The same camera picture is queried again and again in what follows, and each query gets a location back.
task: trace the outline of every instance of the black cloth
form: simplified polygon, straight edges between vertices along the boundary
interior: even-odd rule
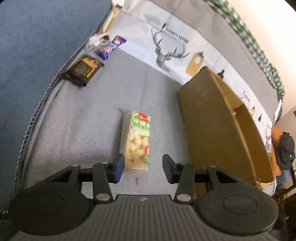
[[[276,150],[276,161],[280,168],[289,170],[295,159],[295,144],[289,133],[284,132]]]

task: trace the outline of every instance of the wall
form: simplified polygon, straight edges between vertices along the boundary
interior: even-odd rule
[[[283,114],[296,105],[296,12],[284,0],[228,0],[257,39],[285,86]]]
[[[296,117],[293,113],[296,111],[296,105],[282,118],[279,120],[278,124],[283,132],[289,132],[293,140],[296,142]]]

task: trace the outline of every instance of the snack bag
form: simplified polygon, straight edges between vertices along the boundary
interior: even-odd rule
[[[147,171],[149,165],[150,116],[133,111],[123,117],[120,153],[126,168]]]
[[[108,59],[108,55],[116,48],[118,48],[120,45],[124,44],[126,42],[126,39],[116,35],[115,38],[106,46],[104,46],[101,50],[101,57],[103,60]]]

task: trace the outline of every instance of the blue fabric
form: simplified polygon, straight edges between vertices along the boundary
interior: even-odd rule
[[[289,170],[282,170],[281,175],[276,177],[276,184],[280,185],[290,178]]]
[[[0,4],[0,210],[14,192],[18,152],[49,82],[111,9],[110,0]]]

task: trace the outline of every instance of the cardboard box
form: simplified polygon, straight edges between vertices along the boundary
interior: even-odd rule
[[[252,185],[273,181],[269,158],[248,109],[219,76],[202,68],[178,90],[178,97],[195,168],[215,165]]]

